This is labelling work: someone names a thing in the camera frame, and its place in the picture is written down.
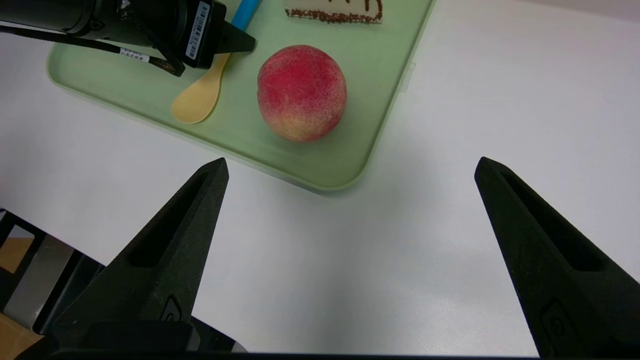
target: peach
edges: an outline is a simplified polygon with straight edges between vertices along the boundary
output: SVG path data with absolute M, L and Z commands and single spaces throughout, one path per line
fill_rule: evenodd
M 338 64 L 323 51 L 308 45 L 285 47 L 260 69 L 258 105 L 274 133 L 311 142 L 340 122 L 347 85 Z

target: label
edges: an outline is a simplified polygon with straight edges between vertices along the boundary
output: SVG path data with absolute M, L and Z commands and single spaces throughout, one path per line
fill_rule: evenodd
M 137 51 L 133 51 L 129 49 L 124 49 L 123 47 L 120 48 L 120 55 L 124 55 L 128 58 L 144 61 L 145 63 L 149 62 L 149 55 L 139 53 Z
M 191 37 L 187 44 L 187 52 L 185 53 L 190 59 L 195 60 L 198 50 L 200 50 L 200 41 L 202 41 L 202 30 L 204 30 L 205 24 L 207 24 L 207 18 L 209 17 L 209 10 L 211 6 L 203 1 L 198 5 L 198 11 L 196 12 L 196 19 L 193 21 L 193 28 L 191 29 Z

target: blue handle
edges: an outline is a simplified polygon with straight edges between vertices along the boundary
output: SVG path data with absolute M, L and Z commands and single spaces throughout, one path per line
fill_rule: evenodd
M 255 9 L 258 8 L 259 4 L 260 0 L 242 0 L 240 6 L 238 6 L 236 14 L 234 15 L 234 19 L 231 20 L 231 25 L 240 30 L 246 30 L 246 27 L 249 26 L 253 13 L 255 13 Z

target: tray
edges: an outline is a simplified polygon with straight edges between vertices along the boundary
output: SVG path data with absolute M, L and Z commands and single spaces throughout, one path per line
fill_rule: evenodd
M 345 189 L 362 176 L 384 128 L 433 1 L 384 2 L 382 24 L 325 24 L 286 16 L 281 1 L 264 0 L 247 29 L 258 45 L 231 56 L 218 105 L 201 123 L 171 115 L 173 100 L 204 70 L 181 78 L 117 54 L 56 44 L 47 62 L 51 81 L 289 179 L 322 191 Z M 227 19 L 239 0 L 223 0 Z M 308 44 L 340 65 L 348 103 L 340 124 L 312 143 L 281 139 L 264 123 L 256 100 L 260 66 L 279 49 Z M 148 54 L 158 52 L 130 47 Z

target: black cable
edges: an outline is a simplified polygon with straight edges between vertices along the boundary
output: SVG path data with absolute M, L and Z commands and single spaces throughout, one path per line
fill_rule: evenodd
M 159 67 L 160 69 L 163 69 L 164 71 L 167 71 L 172 75 L 175 75 L 175 76 L 182 75 L 181 71 L 178 71 L 170 62 L 164 59 L 156 58 L 155 56 L 141 54 L 141 53 L 138 53 L 137 51 L 129 50 L 117 45 L 107 44 L 105 42 L 100 42 L 96 40 L 87 40 L 83 38 L 76 38 L 70 35 L 65 35 L 60 33 L 49 33 L 46 31 L 39 31 L 39 30 L 13 28 L 11 26 L 0 26 L 0 33 L 8 33 L 8 34 L 14 34 L 14 35 L 18 35 L 26 38 L 34 38 L 38 40 L 60 42 L 62 44 L 89 47 L 91 49 L 107 51 L 109 53 L 121 54 L 128 58 L 134 58 L 136 60 L 145 59 L 146 61 L 146 58 L 148 58 L 149 64 Z

